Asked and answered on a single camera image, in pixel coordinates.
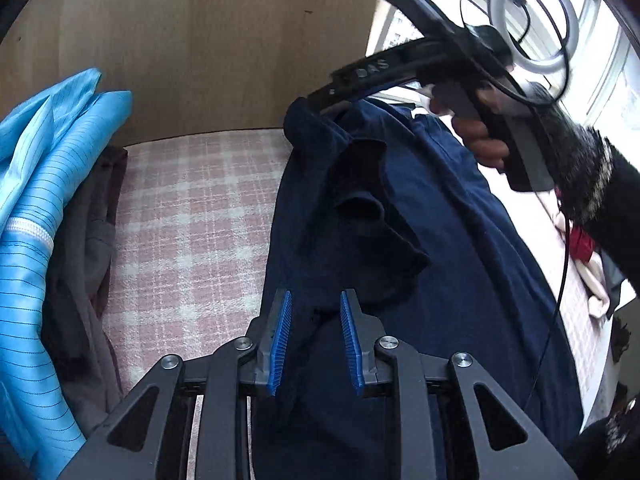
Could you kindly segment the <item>grey knit sleeve forearm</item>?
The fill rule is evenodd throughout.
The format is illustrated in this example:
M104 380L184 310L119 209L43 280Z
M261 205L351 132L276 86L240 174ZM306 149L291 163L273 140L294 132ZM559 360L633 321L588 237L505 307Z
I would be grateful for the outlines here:
M595 128L573 122L557 105L538 117L541 153L561 192L562 211L639 288L639 171Z

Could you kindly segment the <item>person's right hand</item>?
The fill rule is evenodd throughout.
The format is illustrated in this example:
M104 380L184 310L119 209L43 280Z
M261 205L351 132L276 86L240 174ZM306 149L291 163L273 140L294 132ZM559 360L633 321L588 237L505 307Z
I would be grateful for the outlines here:
M443 84L433 84L430 88L430 111L435 115L450 115L454 133L462 140L463 145L473 154L480 166L495 169L500 174L506 171L506 160L510 156L510 148L506 142L499 140L491 127L480 118L460 115L451 105L451 100L442 90ZM510 96L506 96L492 84L483 82L475 91L480 104L489 108L492 114L507 117L514 122L533 122L534 111Z

